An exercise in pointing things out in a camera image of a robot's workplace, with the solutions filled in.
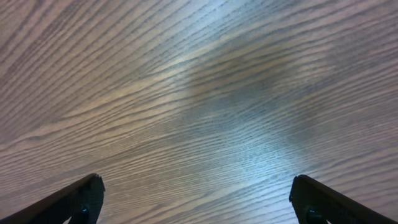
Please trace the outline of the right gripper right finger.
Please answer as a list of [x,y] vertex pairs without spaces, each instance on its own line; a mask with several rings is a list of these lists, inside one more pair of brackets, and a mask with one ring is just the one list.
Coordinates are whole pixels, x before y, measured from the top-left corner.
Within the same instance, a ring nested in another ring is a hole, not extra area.
[[299,224],[397,224],[307,175],[294,177],[289,202]]

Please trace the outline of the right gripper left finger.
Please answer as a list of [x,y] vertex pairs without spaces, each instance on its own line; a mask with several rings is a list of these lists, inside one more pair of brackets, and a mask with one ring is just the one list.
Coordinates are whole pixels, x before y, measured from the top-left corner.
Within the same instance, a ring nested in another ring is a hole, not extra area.
[[96,224],[103,206],[104,193],[102,178],[98,174],[90,174],[1,219],[1,224]]

